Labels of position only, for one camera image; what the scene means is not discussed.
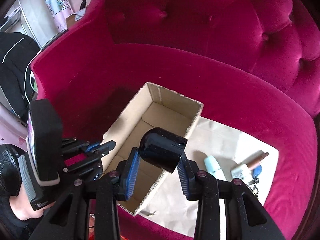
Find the torn cardboard edge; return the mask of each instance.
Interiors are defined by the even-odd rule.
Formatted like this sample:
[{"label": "torn cardboard edge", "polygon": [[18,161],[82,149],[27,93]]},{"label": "torn cardboard edge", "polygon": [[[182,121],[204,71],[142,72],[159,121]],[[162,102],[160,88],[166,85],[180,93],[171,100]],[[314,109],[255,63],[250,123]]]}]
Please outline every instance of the torn cardboard edge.
[{"label": "torn cardboard edge", "polygon": [[[103,135],[102,143],[116,142],[116,147],[102,158],[103,170],[106,173],[114,170],[121,159],[127,159],[132,147],[139,147],[142,136],[153,127],[189,138],[202,109],[203,104],[196,100],[154,83],[145,83]],[[141,160],[134,194],[129,201],[118,202],[119,206],[135,216],[152,199],[167,175],[166,171]]]}]

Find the red velvet sofa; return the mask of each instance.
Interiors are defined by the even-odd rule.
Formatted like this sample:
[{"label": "red velvet sofa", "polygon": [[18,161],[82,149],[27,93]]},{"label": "red velvet sofa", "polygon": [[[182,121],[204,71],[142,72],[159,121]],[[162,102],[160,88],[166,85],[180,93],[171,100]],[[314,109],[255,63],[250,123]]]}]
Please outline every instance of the red velvet sofa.
[{"label": "red velvet sofa", "polygon": [[[319,203],[319,43],[300,0],[92,0],[32,69],[68,137],[101,139],[151,81],[277,148],[265,208],[287,239],[302,239]],[[129,240],[190,239],[122,210],[119,220]]]}]

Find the screw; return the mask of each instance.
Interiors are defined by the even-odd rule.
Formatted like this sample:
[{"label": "screw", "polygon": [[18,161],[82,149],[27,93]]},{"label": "screw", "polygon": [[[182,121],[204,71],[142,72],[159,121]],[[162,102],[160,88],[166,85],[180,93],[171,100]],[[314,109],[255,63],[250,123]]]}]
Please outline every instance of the screw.
[{"label": "screw", "polygon": [[232,181],[233,181],[233,183],[234,183],[235,185],[237,185],[237,186],[242,185],[242,180],[241,180],[241,179],[233,179]]},{"label": "screw", "polygon": [[74,182],[73,182],[73,185],[75,186],[80,186],[82,184],[82,180],[81,179],[76,179]]},{"label": "screw", "polygon": [[198,177],[205,177],[205,176],[207,176],[207,173],[206,173],[205,171],[199,170],[199,171],[197,172],[197,176],[198,176]]},{"label": "screw", "polygon": [[110,171],[109,176],[112,178],[115,178],[115,177],[119,176],[119,172],[118,171]]}]

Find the pink curtain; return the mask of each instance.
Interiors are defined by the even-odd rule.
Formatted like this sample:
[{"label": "pink curtain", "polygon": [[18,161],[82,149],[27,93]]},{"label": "pink curtain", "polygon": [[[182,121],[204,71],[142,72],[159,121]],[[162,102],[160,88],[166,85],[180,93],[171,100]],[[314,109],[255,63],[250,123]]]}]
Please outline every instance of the pink curtain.
[{"label": "pink curtain", "polygon": [[67,28],[66,19],[73,13],[68,0],[45,0],[59,32]]}]

